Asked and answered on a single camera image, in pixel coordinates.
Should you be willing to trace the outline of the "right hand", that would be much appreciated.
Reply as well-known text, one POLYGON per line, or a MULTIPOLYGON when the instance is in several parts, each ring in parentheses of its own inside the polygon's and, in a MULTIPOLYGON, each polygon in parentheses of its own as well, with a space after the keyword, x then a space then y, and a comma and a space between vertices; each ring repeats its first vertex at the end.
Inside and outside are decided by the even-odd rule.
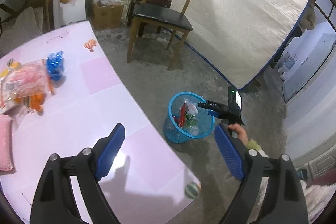
POLYGON ((235 124, 229 124, 228 128, 234 132, 236 132, 238 139, 241 140, 241 142, 244 145, 247 145, 249 142, 246 130, 239 124, 235 123, 235 124))

